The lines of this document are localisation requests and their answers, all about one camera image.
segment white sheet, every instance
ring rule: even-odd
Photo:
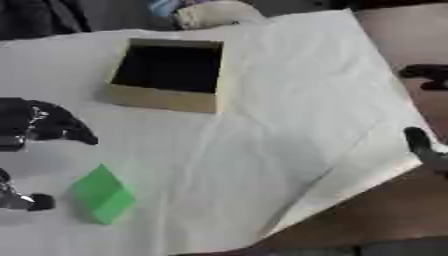
[[[220,113],[104,101],[103,81],[129,37],[225,41]],[[427,129],[349,11],[195,32],[9,42],[0,48],[0,83],[2,97],[61,104],[100,138],[97,147],[33,143],[0,154],[18,187],[59,199],[50,212],[1,212],[0,246],[8,255],[247,246],[418,165],[402,130]],[[111,226],[79,220],[66,200],[69,186],[99,163],[137,198]]]

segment white paper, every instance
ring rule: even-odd
[[[225,41],[216,115],[113,105],[102,97],[130,37]],[[127,30],[0,48],[2,97],[60,104],[100,145],[31,143],[0,154],[24,192],[58,208],[0,214],[9,255],[166,255],[230,250],[418,165],[402,130],[428,130],[348,11],[190,32]],[[70,185],[107,165],[137,202],[86,223]]]

